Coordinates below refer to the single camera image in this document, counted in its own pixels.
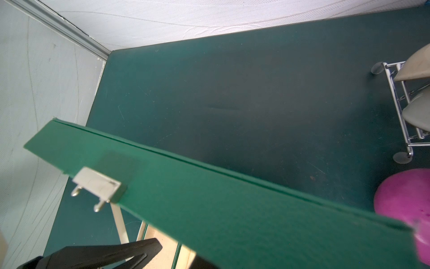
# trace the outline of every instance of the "metal hinge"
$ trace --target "metal hinge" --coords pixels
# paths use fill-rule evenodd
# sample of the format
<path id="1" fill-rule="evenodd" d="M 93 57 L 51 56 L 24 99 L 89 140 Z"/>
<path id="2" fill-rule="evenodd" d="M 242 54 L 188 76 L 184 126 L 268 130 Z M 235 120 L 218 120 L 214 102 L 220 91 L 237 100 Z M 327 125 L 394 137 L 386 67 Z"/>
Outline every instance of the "metal hinge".
<path id="1" fill-rule="evenodd" d="M 86 189 L 100 199 L 94 206 L 95 212 L 99 212 L 105 203 L 109 203 L 121 186 L 121 182 L 88 167 L 83 167 L 72 181 L 77 184 L 72 196 L 78 195 L 81 189 Z"/>

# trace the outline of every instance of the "caster wheel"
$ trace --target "caster wheel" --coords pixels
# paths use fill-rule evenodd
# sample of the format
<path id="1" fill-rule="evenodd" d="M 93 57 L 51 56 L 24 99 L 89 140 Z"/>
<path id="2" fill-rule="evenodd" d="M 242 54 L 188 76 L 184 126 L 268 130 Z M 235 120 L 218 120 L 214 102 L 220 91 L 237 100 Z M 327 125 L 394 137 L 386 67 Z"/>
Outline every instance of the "caster wheel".
<path id="1" fill-rule="evenodd" d="M 412 161 L 412 157 L 408 157 L 407 152 L 397 152 L 393 155 L 393 160 L 398 164 L 407 164 Z"/>
<path id="2" fill-rule="evenodd" d="M 374 75 L 380 74 L 385 70 L 384 66 L 382 65 L 382 62 L 375 63 L 372 68 L 370 69 L 370 72 Z"/>

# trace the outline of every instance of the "pink ball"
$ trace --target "pink ball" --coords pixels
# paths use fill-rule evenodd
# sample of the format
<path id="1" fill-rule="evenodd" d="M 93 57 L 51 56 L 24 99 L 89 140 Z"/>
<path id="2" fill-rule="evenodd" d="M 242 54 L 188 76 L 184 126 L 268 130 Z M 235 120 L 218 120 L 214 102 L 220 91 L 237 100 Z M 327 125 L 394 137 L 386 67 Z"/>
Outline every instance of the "pink ball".
<path id="1" fill-rule="evenodd" d="M 430 169 L 411 169 L 382 182 L 375 193 L 375 212 L 416 228 L 421 262 L 430 266 Z"/>

